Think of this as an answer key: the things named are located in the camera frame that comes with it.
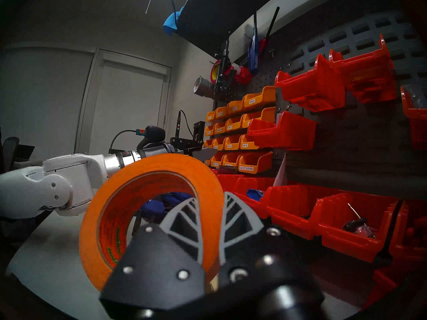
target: door frame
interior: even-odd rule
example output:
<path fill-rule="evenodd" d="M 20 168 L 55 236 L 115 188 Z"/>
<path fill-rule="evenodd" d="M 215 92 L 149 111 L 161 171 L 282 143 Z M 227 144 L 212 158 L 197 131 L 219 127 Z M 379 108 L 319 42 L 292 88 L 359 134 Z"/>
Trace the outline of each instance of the door frame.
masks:
<path fill-rule="evenodd" d="M 110 50 L 96 49 L 80 109 L 74 153 L 89 153 L 92 125 L 94 122 L 99 86 L 101 84 L 102 70 L 104 68 L 104 62 L 108 61 L 146 69 L 163 76 L 157 126 L 164 129 L 167 122 L 167 112 L 171 95 L 170 79 L 172 68 L 137 56 L 131 56 Z"/>

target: black cable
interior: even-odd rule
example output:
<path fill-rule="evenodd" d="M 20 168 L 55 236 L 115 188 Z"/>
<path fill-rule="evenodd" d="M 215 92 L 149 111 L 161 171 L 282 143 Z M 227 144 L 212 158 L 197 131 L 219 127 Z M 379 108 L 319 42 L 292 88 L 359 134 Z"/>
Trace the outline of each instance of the black cable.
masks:
<path fill-rule="evenodd" d="M 118 134 L 113 138 L 113 141 L 111 142 L 110 149 L 112 149 L 112 148 L 113 148 L 113 143 L 114 143 L 114 141 L 116 140 L 116 138 L 117 138 L 120 134 L 122 134 L 122 133 L 124 133 L 124 132 L 134 132 L 134 133 L 136 133 L 136 130 L 132 130 L 132 129 L 125 129 L 124 131 L 121 131 L 120 133 L 118 133 Z"/>
<path fill-rule="evenodd" d="M 176 9 L 175 9 L 175 3 L 172 0 L 172 6 L 173 6 L 173 13 L 175 14 L 175 26 L 178 28 L 178 24 L 176 23 Z"/>
<path fill-rule="evenodd" d="M 185 123 L 187 124 L 188 131 L 190 132 L 191 137 L 194 139 L 193 133 L 191 132 L 190 127 L 188 127 L 187 116 L 185 115 L 185 112 L 183 110 L 180 111 L 184 114 Z"/>

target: bin label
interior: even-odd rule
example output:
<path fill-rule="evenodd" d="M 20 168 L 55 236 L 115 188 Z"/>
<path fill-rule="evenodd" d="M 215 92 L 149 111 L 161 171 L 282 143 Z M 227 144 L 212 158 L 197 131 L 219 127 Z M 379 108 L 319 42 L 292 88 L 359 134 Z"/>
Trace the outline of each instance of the bin label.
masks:
<path fill-rule="evenodd" d="M 254 171 L 254 168 L 250 166 L 240 166 L 239 169 L 242 169 L 244 171 Z"/>

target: robotic arm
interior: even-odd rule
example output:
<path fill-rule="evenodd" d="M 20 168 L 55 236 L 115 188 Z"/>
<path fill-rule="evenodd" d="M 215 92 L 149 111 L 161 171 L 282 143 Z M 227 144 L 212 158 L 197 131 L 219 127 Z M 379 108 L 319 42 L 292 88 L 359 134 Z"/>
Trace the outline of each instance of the robotic arm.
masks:
<path fill-rule="evenodd" d="M 164 130 L 147 126 L 137 151 L 111 155 L 70 154 L 47 159 L 43 166 L 31 166 L 0 175 L 0 216 L 23 219 L 42 210 L 55 210 L 60 216 L 86 211 L 93 197 L 88 162 L 99 171 L 102 183 L 123 167 L 142 158 L 178 151 L 164 142 Z"/>

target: orange masking tape roll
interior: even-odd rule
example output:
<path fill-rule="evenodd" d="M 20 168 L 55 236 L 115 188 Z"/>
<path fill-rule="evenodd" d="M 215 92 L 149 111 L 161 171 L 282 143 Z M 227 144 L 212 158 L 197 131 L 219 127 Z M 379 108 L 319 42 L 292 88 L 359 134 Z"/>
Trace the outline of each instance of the orange masking tape roll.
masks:
<path fill-rule="evenodd" d="M 179 154 L 161 154 L 126 166 L 109 178 L 94 195 L 83 218 L 80 258 L 88 278 L 99 291 L 125 252 L 126 233 L 134 214 L 155 196 L 173 191 L 198 199 L 203 268 L 207 276 L 215 273 L 212 269 L 218 265 L 223 189 L 201 161 Z"/>

